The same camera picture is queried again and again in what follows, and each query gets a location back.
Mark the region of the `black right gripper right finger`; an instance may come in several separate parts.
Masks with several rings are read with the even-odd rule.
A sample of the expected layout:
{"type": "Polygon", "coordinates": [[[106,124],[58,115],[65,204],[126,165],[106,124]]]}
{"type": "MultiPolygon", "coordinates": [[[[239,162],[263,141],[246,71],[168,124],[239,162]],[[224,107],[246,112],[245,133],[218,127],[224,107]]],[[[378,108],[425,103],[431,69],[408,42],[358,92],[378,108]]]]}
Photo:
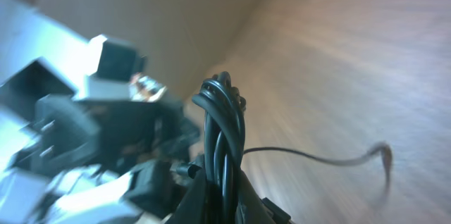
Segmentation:
{"type": "Polygon", "coordinates": [[[269,198],[260,198],[242,171],[235,222],[238,224],[292,224],[292,219],[269,198]]]}

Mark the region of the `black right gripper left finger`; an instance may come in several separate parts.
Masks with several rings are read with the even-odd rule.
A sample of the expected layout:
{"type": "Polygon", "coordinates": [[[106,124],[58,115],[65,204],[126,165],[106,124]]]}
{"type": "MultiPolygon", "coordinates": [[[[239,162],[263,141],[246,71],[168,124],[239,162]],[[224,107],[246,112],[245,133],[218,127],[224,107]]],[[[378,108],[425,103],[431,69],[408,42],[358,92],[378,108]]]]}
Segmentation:
{"type": "Polygon", "coordinates": [[[179,206],[168,219],[168,224],[208,224],[207,192],[206,174],[204,170],[200,170],[179,206]]]}

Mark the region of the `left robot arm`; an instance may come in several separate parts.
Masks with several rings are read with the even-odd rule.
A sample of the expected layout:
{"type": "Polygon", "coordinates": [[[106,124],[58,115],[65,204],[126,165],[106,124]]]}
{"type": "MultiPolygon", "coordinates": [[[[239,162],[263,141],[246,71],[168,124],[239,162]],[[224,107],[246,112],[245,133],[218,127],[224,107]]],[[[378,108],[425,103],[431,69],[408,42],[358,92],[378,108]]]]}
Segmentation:
{"type": "Polygon", "coordinates": [[[1,82],[30,140],[1,172],[2,223],[199,223],[190,147],[199,128],[131,45],[95,37],[68,64],[45,57],[1,82]]]}

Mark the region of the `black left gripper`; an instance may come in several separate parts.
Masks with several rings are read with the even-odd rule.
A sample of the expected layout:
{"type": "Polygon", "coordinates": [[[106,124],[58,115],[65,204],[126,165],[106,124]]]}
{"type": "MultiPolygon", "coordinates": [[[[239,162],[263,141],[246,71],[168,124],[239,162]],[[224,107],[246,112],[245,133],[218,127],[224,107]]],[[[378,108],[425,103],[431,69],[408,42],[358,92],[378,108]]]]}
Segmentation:
{"type": "Polygon", "coordinates": [[[170,215],[184,192],[173,167],[190,160],[200,134],[174,102],[61,95],[36,103],[35,127],[31,169],[54,183],[40,217],[170,215]]]}

